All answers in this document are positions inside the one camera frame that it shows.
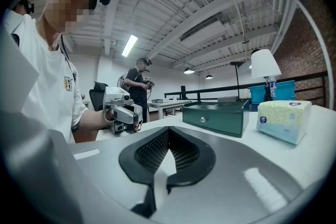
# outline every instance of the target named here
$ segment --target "dark shirt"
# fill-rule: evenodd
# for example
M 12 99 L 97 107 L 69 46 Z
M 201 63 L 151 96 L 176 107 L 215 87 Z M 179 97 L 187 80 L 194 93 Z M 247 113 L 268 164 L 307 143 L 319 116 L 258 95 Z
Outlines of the dark shirt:
M 143 77 L 137 68 L 130 69 L 126 78 L 134 82 L 143 83 Z M 147 91 L 141 87 L 130 87 L 129 93 L 135 104 L 140 105 L 142 108 L 147 108 Z

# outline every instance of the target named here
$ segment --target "ceiling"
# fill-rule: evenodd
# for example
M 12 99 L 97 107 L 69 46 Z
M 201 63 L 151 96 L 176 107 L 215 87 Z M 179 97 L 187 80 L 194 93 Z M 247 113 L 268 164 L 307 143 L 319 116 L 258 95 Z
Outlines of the ceiling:
M 47 0 L 29 1 L 35 3 L 32 17 L 38 18 Z M 281 42 L 285 33 L 278 31 L 279 26 L 292 17 L 284 16 L 285 2 L 111 0 L 108 6 L 98 3 L 88 25 L 66 33 L 65 43 L 69 54 L 123 58 L 125 44 L 135 35 L 139 39 L 129 59 L 146 56 L 160 66 L 205 71 L 245 60 L 254 49 L 271 49 Z

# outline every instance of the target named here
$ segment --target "white t-shirt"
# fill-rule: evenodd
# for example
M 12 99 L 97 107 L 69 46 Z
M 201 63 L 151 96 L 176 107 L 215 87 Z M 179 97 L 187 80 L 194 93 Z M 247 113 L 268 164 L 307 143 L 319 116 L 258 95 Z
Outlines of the white t-shirt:
M 85 110 L 79 91 L 77 71 L 69 64 L 60 48 L 50 51 L 36 29 L 36 20 L 25 14 L 13 34 L 19 36 L 19 49 L 39 72 L 22 112 L 43 122 L 49 129 L 60 131 L 67 143 L 74 143 L 71 127 Z

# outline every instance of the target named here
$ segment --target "green metal box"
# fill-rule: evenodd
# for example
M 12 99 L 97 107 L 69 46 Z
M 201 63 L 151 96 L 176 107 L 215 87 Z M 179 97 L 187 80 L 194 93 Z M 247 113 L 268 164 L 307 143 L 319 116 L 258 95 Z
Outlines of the green metal box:
M 242 137 L 249 120 L 249 102 L 194 102 L 182 107 L 183 122 L 217 133 Z

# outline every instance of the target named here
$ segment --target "water bottle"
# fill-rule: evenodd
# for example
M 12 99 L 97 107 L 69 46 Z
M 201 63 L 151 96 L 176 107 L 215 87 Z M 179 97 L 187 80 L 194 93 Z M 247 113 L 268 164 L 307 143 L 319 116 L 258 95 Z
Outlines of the water bottle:
M 275 77 L 270 77 L 268 81 L 269 81 L 269 88 L 271 90 L 271 97 L 273 98 L 273 101 L 276 101 L 277 100 L 277 94 L 276 94 L 277 80 L 275 79 Z

